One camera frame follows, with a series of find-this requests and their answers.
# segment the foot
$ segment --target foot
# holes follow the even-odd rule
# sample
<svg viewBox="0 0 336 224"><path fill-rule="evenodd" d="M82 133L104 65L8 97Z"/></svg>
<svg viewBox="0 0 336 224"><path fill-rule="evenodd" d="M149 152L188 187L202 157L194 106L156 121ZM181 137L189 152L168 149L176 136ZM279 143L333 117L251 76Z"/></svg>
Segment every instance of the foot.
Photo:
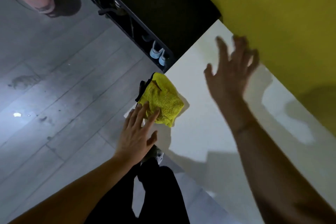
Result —
<svg viewBox="0 0 336 224"><path fill-rule="evenodd" d="M163 152L158 147L153 145L153 147L149 150L146 156L141 160L141 163L146 162L150 158L155 158L157 163L160 164L163 159Z"/></svg>

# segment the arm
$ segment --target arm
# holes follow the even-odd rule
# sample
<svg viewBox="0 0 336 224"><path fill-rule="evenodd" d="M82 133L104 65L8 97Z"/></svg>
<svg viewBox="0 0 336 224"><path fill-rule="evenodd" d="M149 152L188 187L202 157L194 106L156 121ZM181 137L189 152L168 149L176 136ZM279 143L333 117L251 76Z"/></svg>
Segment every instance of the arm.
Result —
<svg viewBox="0 0 336 224"><path fill-rule="evenodd" d="M259 57L257 50L249 50L246 38L233 37L233 40L236 50L229 59L225 43L217 38L218 71L213 75L208 64L204 73L210 94L231 128L265 223L336 223L334 210L258 124L243 100Z"/></svg>
<svg viewBox="0 0 336 224"><path fill-rule="evenodd" d="M141 127L148 106L148 103L143 107L138 105L130 112L115 155L110 160L22 214L11 224L83 223L99 200L133 165L141 161L156 142L157 132L149 140L147 133L160 111L157 110Z"/></svg>

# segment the yellow microfiber cloth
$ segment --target yellow microfiber cloth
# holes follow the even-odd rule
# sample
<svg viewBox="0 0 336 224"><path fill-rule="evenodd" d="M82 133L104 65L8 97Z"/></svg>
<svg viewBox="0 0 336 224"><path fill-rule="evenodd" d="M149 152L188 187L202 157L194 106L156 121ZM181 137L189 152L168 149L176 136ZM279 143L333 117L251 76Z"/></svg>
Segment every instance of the yellow microfiber cloth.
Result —
<svg viewBox="0 0 336 224"><path fill-rule="evenodd" d="M160 73L153 73L152 77L142 85L140 84L140 93L135 100L139 104L149 102L147 117L149 117L157 107L160 107L160 114L155 123L166 124L172 127L175 118L182 110L184 104L177 94L177 90L170 80Z"/></svg>

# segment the cloth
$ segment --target cloth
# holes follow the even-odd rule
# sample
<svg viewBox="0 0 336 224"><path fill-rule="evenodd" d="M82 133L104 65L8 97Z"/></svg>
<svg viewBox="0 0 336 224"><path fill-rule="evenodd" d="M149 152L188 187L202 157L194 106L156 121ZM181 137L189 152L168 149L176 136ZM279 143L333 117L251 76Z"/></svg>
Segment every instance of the cloth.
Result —
<svg viewBox="0 0 336 224"><path fill-rule="evenodd" d="M132 210L134 178L145 189L145 200L138 218ZM190 224L179 185L169 167L160 167L150 158L132 169L102 197L85 224L91 223L181 223Z"/></svg>
<svg viewBox="0 0 336 224"><path fill-rule="evenodd" d="M165 124L170 128L184 106L174 85L160 73L153 73L146 84L140 84L140 94L135 101L142 105L149 101L147 117L160 107L161 111L155 123Z"/></svg>

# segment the gray floor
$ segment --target gray floor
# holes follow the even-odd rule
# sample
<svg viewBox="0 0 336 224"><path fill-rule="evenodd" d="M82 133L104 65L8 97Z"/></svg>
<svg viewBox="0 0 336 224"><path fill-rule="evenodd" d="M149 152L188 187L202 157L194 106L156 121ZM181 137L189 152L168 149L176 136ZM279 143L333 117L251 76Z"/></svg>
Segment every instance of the gray floor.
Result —
<svg viewBox="0 0 336 224"><path fill-rule="evenodd" d="M54 19L0 1L0 223L7 223L113 156L139 81L158 68L90 0ZM236 223L167 157L163 165L175 172L191 223ZM136 180L137 215L144 195Z"/></svg>

